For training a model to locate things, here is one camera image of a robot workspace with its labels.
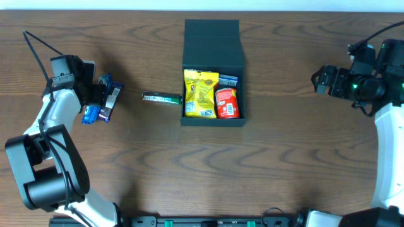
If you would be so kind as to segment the blue Oreo cookie pack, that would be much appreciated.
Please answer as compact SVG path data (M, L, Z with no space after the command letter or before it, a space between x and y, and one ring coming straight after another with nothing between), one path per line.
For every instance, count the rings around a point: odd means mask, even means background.
M113 79L112 79L112 75L110 73L104 74L98 78L97 84L101 84L101 85L105 86L105 94L104 94L105 100L107 100L107 98L108 98L109 91L112 86L112 82L113 82ZM99 113L103 107L105 107L105 104L103 104L101 106L95 106L95 105L87 106L81 123L82 124L93 124L94 122L96 122L98 120Z

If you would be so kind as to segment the purple chocolate bar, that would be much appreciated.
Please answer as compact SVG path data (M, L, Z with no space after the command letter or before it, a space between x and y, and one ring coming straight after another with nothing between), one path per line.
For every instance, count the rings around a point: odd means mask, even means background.
M114 107L116 105L117 98L123 88L124 88L124 85L122 83L118 83L115 81L112 82L108 95L107 95L106 103L100 109L100 112L98 114L99 120L101 120L105 123L110 122L110 118L111 118L112 112L114 110Z

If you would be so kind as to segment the green candy bar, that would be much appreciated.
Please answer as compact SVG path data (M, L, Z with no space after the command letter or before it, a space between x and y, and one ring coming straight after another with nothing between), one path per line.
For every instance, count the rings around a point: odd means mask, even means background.
M182 95L176 95L170 93L144 91L142 92L142 100L147 102L182 105Z

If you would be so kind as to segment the small blue snack packet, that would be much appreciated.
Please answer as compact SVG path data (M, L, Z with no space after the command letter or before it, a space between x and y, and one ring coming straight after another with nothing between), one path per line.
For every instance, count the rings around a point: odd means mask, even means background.
M238 81L239 81L239 79L237 76L229 76L229 75L220 74L218 84L223 85L223 86L236 87Z

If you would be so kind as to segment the yellow snack bag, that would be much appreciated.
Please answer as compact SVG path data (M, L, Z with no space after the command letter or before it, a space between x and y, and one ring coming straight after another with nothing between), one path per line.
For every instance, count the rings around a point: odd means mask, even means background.
M185 116L215 119L215 88L219 73L211 71L184 70Z

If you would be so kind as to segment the red soda can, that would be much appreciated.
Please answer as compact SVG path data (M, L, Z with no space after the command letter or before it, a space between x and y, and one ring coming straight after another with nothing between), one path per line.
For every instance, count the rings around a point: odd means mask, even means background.
M239 106L235 88L222 88L215 93L219 119L238 119Z

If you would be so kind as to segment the black gift box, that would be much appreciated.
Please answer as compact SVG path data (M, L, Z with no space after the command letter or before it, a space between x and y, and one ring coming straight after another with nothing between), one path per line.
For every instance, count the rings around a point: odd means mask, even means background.
M184 22L182 70L218 72L238 78L236 88L238 119L186 117L182 106L182 126L243 127L247 121L245 60L238 20L196 20Z

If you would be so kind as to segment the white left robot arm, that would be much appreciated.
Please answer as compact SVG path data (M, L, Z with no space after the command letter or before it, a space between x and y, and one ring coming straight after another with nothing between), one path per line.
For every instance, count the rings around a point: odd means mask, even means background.
M104 87L93 75L54 76L43 105L23 135L8 139L5 151L21 199L31 210L57 212L84 226L125 226L118 206L90 188L86 166L70 136L85 105L101 104Z

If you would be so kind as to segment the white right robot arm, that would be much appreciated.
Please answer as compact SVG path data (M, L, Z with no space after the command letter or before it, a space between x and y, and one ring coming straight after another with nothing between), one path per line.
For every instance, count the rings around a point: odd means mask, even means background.
M403 226L403 41L367 40L348 46L349 69L324 65L312 75L314 90L352 102L377 129L376 186L370 208L344 214L303 209L294 226Z

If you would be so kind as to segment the black mounting rail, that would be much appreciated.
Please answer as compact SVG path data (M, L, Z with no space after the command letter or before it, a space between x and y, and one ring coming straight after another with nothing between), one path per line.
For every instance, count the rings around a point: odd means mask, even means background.
M326 214L319 211L309 213L307 223L296 224L292 217L267 216L261 218L156 218L154 216L140 216L129 221L134 227L290 227L290 226L339 226L341 216ZM84 226L71 218L52 218L50 227Z

